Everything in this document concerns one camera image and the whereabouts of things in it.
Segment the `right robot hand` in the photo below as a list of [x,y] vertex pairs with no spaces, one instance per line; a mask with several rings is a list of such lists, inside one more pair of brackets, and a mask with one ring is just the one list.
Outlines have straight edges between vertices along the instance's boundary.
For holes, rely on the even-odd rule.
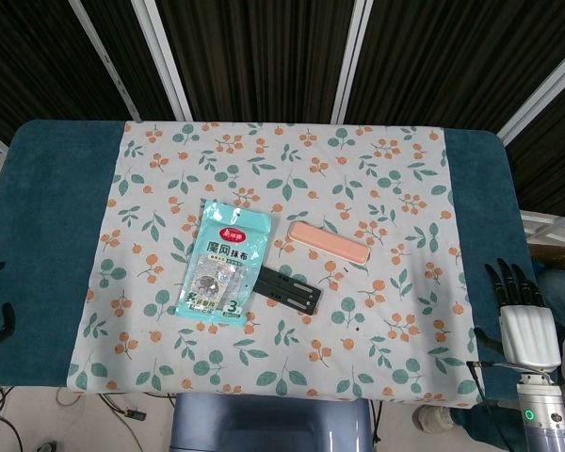
[[492,339],[477,327],[478,342],[503,355],[520,372],[554,372],[561,364],[557,327],[538,286],[519,266],[501,258],[497,266],[484,268],[492,284],[501,339]]

